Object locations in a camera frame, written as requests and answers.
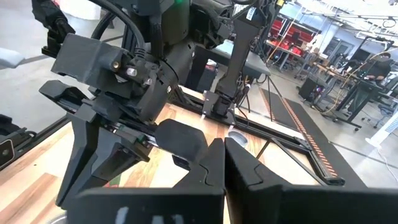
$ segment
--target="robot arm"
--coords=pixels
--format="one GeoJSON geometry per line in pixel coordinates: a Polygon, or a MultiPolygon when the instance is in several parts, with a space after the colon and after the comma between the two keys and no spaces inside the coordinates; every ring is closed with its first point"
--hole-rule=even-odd
{"type": "Polygon", "coordinates": [[[248,53],[250,42],[259,35],[260,30],[268,34],[276,17],[276,12],[281,8],[275,0],[254,1],[249,10],[234,20],[236,39],[229,61],[226,75],[220,79],[215,93],[219,95],[214,104],[212,113],[226,117],[228,110],[235,102],[238,93],[236,81],[238,80],[248,53]]]}
{"type": "Polygon", "coordinates": [[[65,37],[74,34],[75,30],[69,25],[61,9],[51,0],[32,0],[32,8],[35,19],[49,30],[47,46],[42,48],[42,53],[55,58],[65,37]]]}

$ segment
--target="table leg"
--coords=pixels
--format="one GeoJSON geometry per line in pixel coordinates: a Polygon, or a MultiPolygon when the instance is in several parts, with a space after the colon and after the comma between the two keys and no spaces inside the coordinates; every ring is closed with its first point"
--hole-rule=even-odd
{"type": "Polygon", "coordinates": [[[356,86],[354,86],[350,89],[347,96],[344,97],[343,101],[337,106],[337,108],[336,108],[337,111],[343,109],[355,97],[355,94],[358,89],[358,85],[359,84],[357,84],[356,86]]]}
{"type": "Polygon", "coordinates": [[[355,111],[353,111],[353,113],[351,114],[351,116],[348,118],[348,122],[352,122],[352,120],[354,120],[354,118],[356,117],[356,115],[358,115],[358,113],[365,107],[365,105],[369,102],[369,100],[374,97],[376,94],[378,93],[377,89],[373,89],[371,90],[370,93],[368,93],[368,95],[366,96],[365,100],[362,101],[362,103],[355,109],[355,111]]]}
{"type": "Polygon", "coordinates": [[[315,100],[315,104],[322,102],[323,99],[325,99],[325,97],[328,95],[328,93],[331,91],[331,89],[333,88],[333,85],[336,82],[336,78],[332,78],[329,83],[328,86],[325,88],[325,90],[321,93],[320,97],[315,100]]]}
{"type": "Polygon", "coordinates": [[[286,55],[285,55],[285,57],[284,57],[284,60],[282,61],[282,63],[281,63],[281,65],[279,66],[279,70],[280,71],[282,71],[282,69],[283,69],[283,67],[284,67],[284,65],[285,65],[285,63],[286,63],[286,61],[287,61],[287,58],[289,57],[289,53],[286,53],[286,55]]]}
{"type": "Polygon", "coordinates": [[[184,84],[185,87],[197,91],[200,78],[203,76],[206,64],[208,61],[208,56],[201,47],[195,49],[195,58],[192,61],[192,68],[184,84]]]}
{"type": "Polygon", "coordinates": [[[331,81],[332,81],[332,79],[333,79],[333,75],[328,75],[328,78],[326,79],[326,83],[327,83],[327,84],[330,84],[331,81]]]}

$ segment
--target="workbench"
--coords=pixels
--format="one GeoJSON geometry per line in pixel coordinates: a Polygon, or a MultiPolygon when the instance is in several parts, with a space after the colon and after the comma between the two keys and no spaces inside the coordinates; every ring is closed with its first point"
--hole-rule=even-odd
{"type": "MultiPolygon", "coordinates": [[[[183,88],[186,94],[202,98],[203,95],[183,88]]],[[[269,121],[267,118],[248,113],[250,120],[291,136],[303,138],[301,133],[269,121]]],[[[214,138],[224,138],[228,126],[166,104],[157,118],[159,123],[174,119],[197,129],[201,129],[210,144],[214,138]]],[[[243,133],[248,139],[246,150],[256,156],[266,140],[243,133]]],[[[73,146],[72,125],[68,123],[56,133],[30,150],[19,160],[0,172],[0,223],[45,223],[63,212],[55,206],[54,200],[60,188],[64,172],[73,146]]],[[[313,170],[308,159],[289,150],[300,162],[313,170]]],[[[188,171],[174,165],[168,152],[153,148],[148,163],[140,162],[123,172],[119,187],[173,187],[188,171]]],[[[297,185],[318,185],[319,183],[289,157],[279,146],[270,143],[259,159],[270,170],[297,185]]],[[[225,206],[224,222],[229,223],[228,209],[225,206]]]]}
{"type": "Polygon", "coordinates": [[[292,52],[291,50],[287,50],[287,49],[284,49],[284,48],[282,48],[282,47],[278,47],[277,45],[273,44],[273,43],[272,43],[271,41],[269,41],[269,40],[266,41],[266,44],[269,45],[269,46],[271,46],[271,47],[274,48],[274,49],[277,48],[277,50],[280,50],[280,51],[282,51],[282,52],[287,53],[287,54],[285,55],[285,57],[284,57],[282,63],[281,63],[280,66],[279,66],[279,70],[280,70],[280,71],[282,71],[282,69],[283,69],[283,67],[284,67],[284,65],[285,65],[285,63],[286,63],[286,61],[287,61],[289,55],[293,55],[293,57],[299,59],[300,61],[304,61],[304,59],[302,58],[301,55],[296,54],[296,53],[292,52]]]}
{"type": "Polygon", "coordinates": [[[360,78],[356,77],[355,75],[351,75],[351,76],[348,76],[348,75],[347,75],[347,76],[345,77],[345,76],[342,76],[342,75],[341,75],[338,71],[336,71],[335,69],[332,69],[332,68],[330,68],[330,67],[323,66],[323,65],[321,65],[321,64],[319,64],[319,63],[316,63],[316,62],[314,62],[313,64],[317,66],[317,69],[318,69],[318,70],[321,70],[321,71],[325,72],[327,75],[329,75],[329,77],[326,79],[326,82],[327,82],[327,83],[329,83],[330,80],[331,80],[332,78],[339,79],[339,80],[341,80],[341,81],[343,81],[343,82],[345,82],[347,78],[349,78],[349,79],[351,79],[351,80],[360,80],[360,78]]]}
{"type": "MultiPolygon", "coordinates": [[[[192,62],[191,73],[186,80],[180,80],[180,84],[198,90],[200,79],[205,71],[208,60],[228,66],[231,60],[234,44],[230,40],[224,40],[224,43],[214,49],[208,50],[203,47],[196,46],[195,56],[192,62]]],[[[250,81],[260,78],[261,74],[271,75],[267,65],[261,60],[260,56],[249,52],[246,62],[243,66],[243,74],[247,75],[250,81]]]]}

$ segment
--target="black cable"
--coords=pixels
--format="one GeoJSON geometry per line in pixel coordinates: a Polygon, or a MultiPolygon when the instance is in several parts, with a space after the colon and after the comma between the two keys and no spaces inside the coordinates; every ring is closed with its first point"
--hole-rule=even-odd
{"type": "Polygon", "coordinates": [[[247,128],[248,126],[249,126],[249,124],[250,124],[250,120],[249,120],[249,118],[246,116],[246,114],[245,113],[243,113],[243,111],[240,109],[240,108],[238,108],[238,110],[243,114],[243,116],[246,118],[246,121],[248,121],[248,123],[246,124],[246,127],[245,128],[247,128]]]}
{"type": "Polygon", "coordinates": [[[329,93],[333,90],[333,88],[335,87],[337,81],[334,82],[333,86],[330,88],[329,92],[326,95],[329,95],[329,93]]]}
{"type": "MultiPolygon", "coordinates": [[[[230,99],[228,99],[227,97],[225,97],[225,96],[222,96],[222,95],[219,95],[221,98],[223,98],[223,99],[225,99],[225,100],[228,100],[230,103],[234,103],[234,102],[232,102],[230,99]]],[[[246,127],[248,127],[249,126],[249,118],[246,116],[246,114],[239,108],[239,107],[237,107],[237,109],[243,114],[243,116],[246,118],[246,120],[248,121],[248,123],[247,123],[247,125],[246,125],[246,127]]],[[[230,112],[231,114],[232,114],[232,117],[234,118],[234,120],[235,120],[235,124],[236,125],[238,125],[238,123],[236,122],[236,117],[235,117],[235,112],[234,111],[231,111],[230,109],[228,109],[228,112],[230,112]]]]}
{"type": "Polygon", "coordinates": [[[139,49],[143,49],[145,45],[144,36],[141,31],[138,29],[136,24],[117,6],[110,3],[107,0],[89,0],[102,8],[108,10],[109,12],[115,14],[120,20],[122,20],[126,26],[132,31],[132,33],[136,36],[137,46],[139,49]]]}
{"type": "Polygon", "coordinates": [[[266,77],[264,78],[264,81],[262,81],[262,82],[259,82],[259,80],[257,79],[257,84],[260,84],[260,85],[262,85],[262,84],[264,84],[266,81],[267,81],[267,76],[268,75],[266,75],[266,74],[264,74],[266,77]]]}
{"type": "Polygon", "coordinates": [[[245,0],[245,1],[232,0],[232,2],[235,3],[235,4],[241,4],[241,5],[245,6],[245,5],[256,3],[256,0],[245,0]]]}
{"type": "Polygon", "coordinates": [[[104,34],[106,28],[109,26],[109,24],[112,22],[112,20],[115,17],[116,16],[112,12],[108,11],[105,14],[105,16],[102,18],[102,20],[100,20],[98,25],[95,27],[95,30],[93,31],[93,34],[91,35],[91,38],[100,40],[100,38],[104,34]]]}
{"type": "Polygon", "coordinates": [[[150,51],[157,58],[163,58],[162,16],[150,16],[150,51]]]}
{"type": "Polygon", "coordinates": [[[248,102],[248,111],[250,113],[250,101],[249,101],[249,95],[246,94],[246,101],[248,102]]]}
{"type": "Polygon", "coordinates": [[[34,131],[26,131],[26,134],[30,135],[32,138],[36,137],[37,133],[34,131]]]}
{"type": "Polygon", "coordinates": [[[383,21],[383,27],[384,28],[393,28],[394,26],[396,26],[397,25],[397,21],[395,20],[395,19],[385,19],[384,21],[383,21]],[[394,22],[394,25],[391,25],[391,26],[386,26],[386,22],[387,21],[392,21],[392,22],[394,22]]]}

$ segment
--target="desk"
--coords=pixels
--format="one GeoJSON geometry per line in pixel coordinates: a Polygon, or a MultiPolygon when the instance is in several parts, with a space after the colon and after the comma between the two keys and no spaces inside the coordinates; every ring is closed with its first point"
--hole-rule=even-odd
{"type": "Polygon", "coordinates": [[[381,87],[379,87],[373,83],[363,81],[363,80],[359,81],[357,85],[355,85],[354,87],[352,87],[350,89],[347,96],[337,106],[336,110],[334,110],[333,114],[336,116],[336,118],[333,121],[337,121],[337,120],[343,121],[345,123],[355,126],[356,127],[355,131],[358,131],[359,128],[362,128],[362,126],[360,126],[358,124],[354,124],[352,121],[354,120],[356,115],[358,115],[358,113],[365,107],[365,105],[369,102],[369,100],[372,97],[376,96],[381,90],[382,90],[381,87]],[[367,95],[365,96],[363,101],[359,103],[359,105],[355,108],[355,110],[352,111],[352,114],[349,116],[346,116],[345,114],[343,114],[341,112],[341,110],[344,109],[351,100],[353,100],[352,103],[354,103],[355,97],[357,96],[357,94],[359,94],[359,95],[367,94],[367,95]]]}
{"type": "MultiPolygon", "coordinates": [[[[175,105],[167,104],[156,122],[167,118],[201,129],[208,144],[214,138],[225,137],[228,132],[227,126],[209,119],[201,120],[199,114],[175,105]]],[[[246,150],[256,155],[265,140],[246,133],[244,135],[249,141],[246,150]]],[[[71,124],[67,124],[0,172],[0,223],[45,223],[63,212],[55,206],[54,198],[67,167],[72,144],[73,130],[71,124]]],[[[291,153],[312,170],[305,156],[294,151],[291,153]]],[[[120,177],[119,186],[172,187],[187,173],[174,165],[168,152],[153,148],[149,157],[148,163],[140,162],[125,171],[120,177]]],[[[290,183],[318,185],[311,175],[273,143],[264,151],[260,161],[290,183]]],[[[224,223],[229,223],[227,206],[224,209],[224,223]]]]}
{"type": "Polygon", "coordinates": [[[292,52],[291,50],[287,50],[287,49],[283,49],[282,47],[278,47],[278,46],[276,46],[275,44],[273,44],[273,43],[272,43],[271,41],[269,41],[269,40],[267,40],[266,44],[269,45],[269,46],[271,46],[271,47],[273,47],[273,48],[278,48],[278,50],[287,53],[287,55],[285,55],[285,57],[284,57],[284,59],[283,59],[281,65],[279,66],[279,70],[282,70],[282,69],[283,69],[283,66],[285,65],[285,63],[286,63],[287,58],[289,57],[289,55],[293,55],[294,57],[299,58],[299,60],[303,60],[303,58],[301,57],[301,55],[296,54],[296,53],[292,52]]]}
{"type": "MultiPolygon", "coordinates": [[[[217,63],[228,66],[233,46],[234,44],[230,40],[225,40],[223,44],[211,50],[196,46],[191,72],[186,80],[181,80],[180,84],[183,84],[191,90],[197,90],[208,59],[212,59],[217,63]]],[[[260,56],[252,52],[249,52],[248,54],[246,63],[243,67],[243,73],[251,80],[260,78],[261,74],[271,75],[267,65],[261,60],[260,56]]]]}
{"type": "MultiPolygon", "coordinates": [[[[337,79],[342,80],[342,81],[345,81],[348,78],[348,76],[347,77],[342,76],[338,71],[336,71],[336,70],[334,70],[334,69],[332,69],[330,67],[325,67],[325,66],[320,65],[319,63],[316,63],[316,62],[314,62],[313,64],[316,65],[318,69],[324,71],[327,75],[329,75],[329,77],[326,80],[326,82],[329,82],[331,78],[337,78],[337,79]]],[[[358,78],[358,77],[356,77],[354,75],[351,75],[349,78],[352,79],[352,80],[360,80],[360,78],[358,78]]]]}

